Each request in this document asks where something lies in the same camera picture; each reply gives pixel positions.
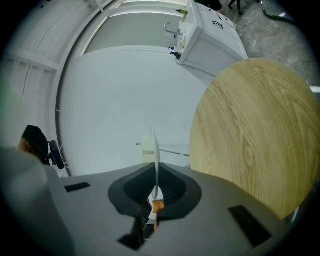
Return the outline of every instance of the white cabinet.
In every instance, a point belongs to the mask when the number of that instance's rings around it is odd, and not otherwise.
[[[182,35],[177,64],[217,76],[231,64],[248,58],[236,25],[216,11],[189,0],[188,14],[179,23]]]

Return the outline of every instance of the black chair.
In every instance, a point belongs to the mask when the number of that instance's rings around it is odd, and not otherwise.
[[[231,5],[236,1],[236,5],[237,5],[237,8],[238,8],[238,12],[239,12],[239,15],[242,15],[243,12],[240,10],[240,5],[241,5],[241,0],[232,0],[228,7],[232,10],[233,8],[231,7]]]

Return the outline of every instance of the wood grain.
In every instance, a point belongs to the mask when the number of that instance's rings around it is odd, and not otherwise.
[[[320,107],[291,69],[252,58],[204,93],[190,135],[191,169],[241,187],[280,218],[306,198],[320,164]]]

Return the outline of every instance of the gray concrete floor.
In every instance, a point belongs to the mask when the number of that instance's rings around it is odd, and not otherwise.
[[[296,26],[267,18],[260,3],[241,0],[243,15],[238,14],[237,2],[220,0],[223,13],[238,25],[237,31],[249,58],[277,61],[299,74],[309,86],[320,86],[320,66],[308,40]],[[280,15],[285,9],[275,0],[263,0],[268,14]]]

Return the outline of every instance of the chair leg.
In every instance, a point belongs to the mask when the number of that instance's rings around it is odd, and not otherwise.
[[[231,7],[231,5],[235,2],[236,0],[232,0],[230,3],[229,3],[229,5],[228,5],[228,7],[229,7],[229,9],[233,9],[232,7]]]
[[[236,5],[238,7],[239,15],[242,15],[243,12],[241,11],[241,0],[236,0]]]

